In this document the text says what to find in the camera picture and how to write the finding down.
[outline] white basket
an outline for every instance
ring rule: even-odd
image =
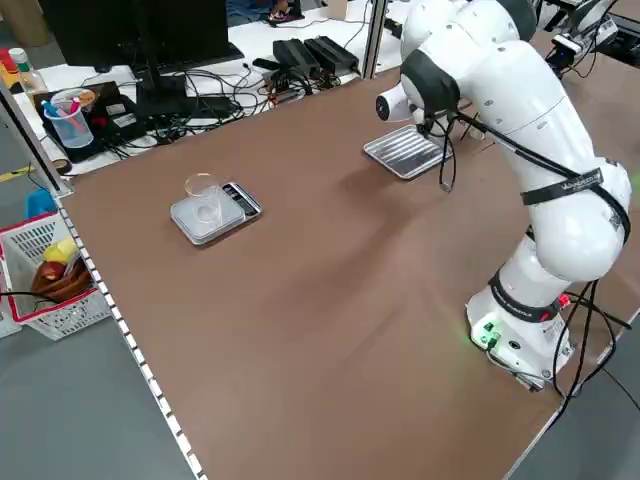
[[[0,290],[30,291],[45,249],[69,235],[57,213],[0,230]],[[71,335],[110,315],[104,297],[95,287],[58,305],[27,295],[2,297],[0,310],[5,312],[5,322],[7,316],[13,320],[11,328],[19,330],[20,325],[29,325],[52,340]],[[4,336],[2,323],[0,321],[0,337]]]

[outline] digital scale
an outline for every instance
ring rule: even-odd
[[[210,187],[209,195],[188,197],[171,206],[171,219],[194,245],[204,245],[248,223],[262,213],[262,208],[237,183]],[[215,218],[209,211],[215,204]]]

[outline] bottle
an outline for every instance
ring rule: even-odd
[[[39,93],[47,93],[46,83],[42,79],[42,75],[33,68],[33,65],[29,62],[27,52],[22,48],[12,48],[9,50],[11,59],[18,66],[18,73],[20,74],[20,84],[24,89],[24,93],[29,96],[31,103],[34,103],[33,97]]]
[[[2,79],[5,85],[11,91],[11,93],[22,92],[20,86],[20,75],[18,74],[18,67],[9,55],[8,48],[0,48],[0,72],[2,73]]]

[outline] metal tray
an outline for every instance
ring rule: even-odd
[[[444,139],[424,138],[407,125],[367,143],[367,155],[403,180],[411,180],[442,162]],[[451,157],[449,146],[447,158]]]

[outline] desk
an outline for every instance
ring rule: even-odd
[[[367,5],[365,0],[354,0],[349,2],[346,19],[349,21],[362,21],[363,19],[368,21],[372,9],[369,5],[367,8],[367,15],[365,17],[365,5]],[[397,21],[404,21],[408,10],[408,3],[395,1],[389,4],[389,16]],[[245,58],[202,68],[218,74],[237,75],[235,78],[232,77],[231,79],[227,79],[230,83],[234,84],[247,74],[247,70],[242,66],[243,63],[251,65],[252,61],[258,57],[272,58],[272,44],[275,40],[286,40],[290,38],[307,39],[319,35],[327,35],[337,43],[344,45],[362,26],[358,23],[345,23],[335,20],[326,21],[326,8],[309,10],[304,12],[304,14],[306,17],[304,20],[291,22],[278,28],[273,28],[264,22],[254,22],[230,28],[229,41],[234,43],[244,53]],[[364,56],[367,33],[368,27],[365,26],[348,47],[349,51],[356,55],[360,59],[361,63]],[[397,67],[400,65],[400,60],[400,41],[385,30],[378,57],[379,71],[385,71],[390,68]],[[257,82],[261,78],[260,75],[262,71],[263,70],[261,69],[254,69],[252,73],[246,77],[247,84]],[[125,84],[125,86],[121,87],[121,92],[135,101],[136,90],[135,85],[132,84],[135,78],[128,67],[114,67],[109,73],[104,75],[96,75],[93,68],[70,67],[69,65],[57,65],[55,67],[43,68],[40,72],[42,73],[50,90],[76,87],[83,84],[83,82],[88,79],[90,80],[88,80],[86,84],[114,81],[118,85]],[[341,77],[341,81],[343,83],[347,83],[356,77],[357,75],[355,74],[345,75]],[[202,95],[221,93],[220,85],[216,81],[199,77],[193,77],[193,80],[198,92]],[[195,96],[195,92],[191,90],[190,84],[188,84],[188,87],[190,90],[188,94]],[[259,85],[256,85],[249,91],[255,93],[261,99],[264,99],[265,97],[258,92],[258,87]],[[226,91],[227,93],[230,93],[231,88],[227,87]],[[38,138],[44,138],[46,132],[42,127],[42,120],[36,113],[27,96],[20,94],[16,95],[15,98],[31,125],[31,128],[36,132]],[[240,103],[244,105],[248,106],[251,104],[251,100],[247,97],[239,97],[238,99]],[[190,124],[197,125],[198,121],[193,121]],[[155,144],[155,142],[150,138],[136,140],[135,143],[137,145],[148,146],[153,146]],[[51,159],[64,157],[64,154],[50,139],[45,138],[42,144]],[[125,148],[124,150],[130,155],[137,155],[140,153],[139,149]],[[107,152],[88,161],[74,165],[71,174],[78,175],[87,173],[118,162],[119,160],[120,158],[118,156]]]
[[[611,9],[611,13],[640,21],[640,3],[636,0],[620,0]]]
[[[638,74],[598,62],[567,87],[598,150],[637,169]],[[404,183],[365,158],[392,128],[372,106],[394,81],[154,149],[63,199],[209,478],[496,479],[558,405],[467,340],[464,303],[528,222],[512,172],[468,141],[445,195],[437,172]],[[288,151],[270,134],[285,127]],[[264,216],[194,248],[168,208],[198,171],[238,181]],[[637,239],[599,299],[623,318],[640,299]]]

